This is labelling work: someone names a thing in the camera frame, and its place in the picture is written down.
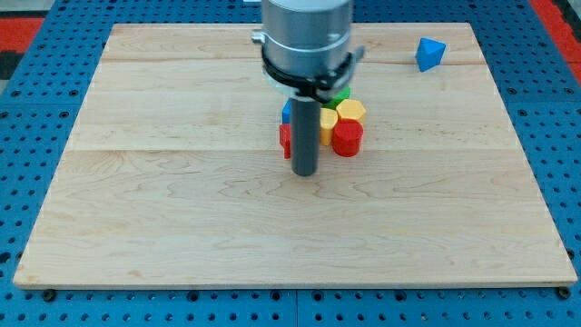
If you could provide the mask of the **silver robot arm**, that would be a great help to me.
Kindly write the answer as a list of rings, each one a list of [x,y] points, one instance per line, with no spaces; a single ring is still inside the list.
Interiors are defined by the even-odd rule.
[[[251,40],[272,87],[320,103],[347,87],[365,54],[363,45],[350,50],[352,14],[350,0],[262,0]]]

